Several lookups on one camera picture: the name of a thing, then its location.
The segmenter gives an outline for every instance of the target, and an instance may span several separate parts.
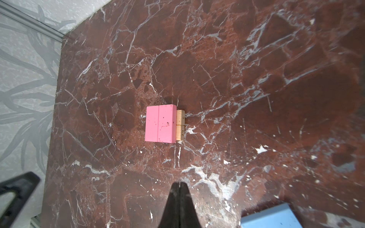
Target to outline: blue block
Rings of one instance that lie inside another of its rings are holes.
[[[288,204],[241,218],[242,228],[302,228]]]

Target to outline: jenga block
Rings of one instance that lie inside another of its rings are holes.
[[[158,131],[158,108],[159,106],[148,106],[146,112],[146,133],[145,141],[157,142]]]
[[[176,105],[159,106],[157,141],[161,143],[176,142]]]
[[[176,125],[176,141],[184,140],[185,126]]]
[[[176,125],[185,125],[185,111],[184,110],[176,111]]]

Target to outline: pink block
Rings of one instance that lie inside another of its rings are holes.
[[[147,142],[157,142],[158,110],[158,106],[147,107],[145,133],[145,141]]]
[[[158,111],[158,142],[176,142],[176,105],[160,105]]]

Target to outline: wall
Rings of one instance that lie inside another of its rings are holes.
[[[23,13],[66,34],[110,0],[3,0]]]
[[[3,15],[0,34],[0,182],[27,171],[42,179],[13,224],[28,228],[41,212],[61,43]]]

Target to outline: red marble countertop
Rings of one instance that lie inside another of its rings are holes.
[[[202,227],[283,202],[303,227],[364,227],[364,9],[108,3],[63,42],[42,227],[157,227],[174,181]],[[185,141],[144,141],[162,104]]]

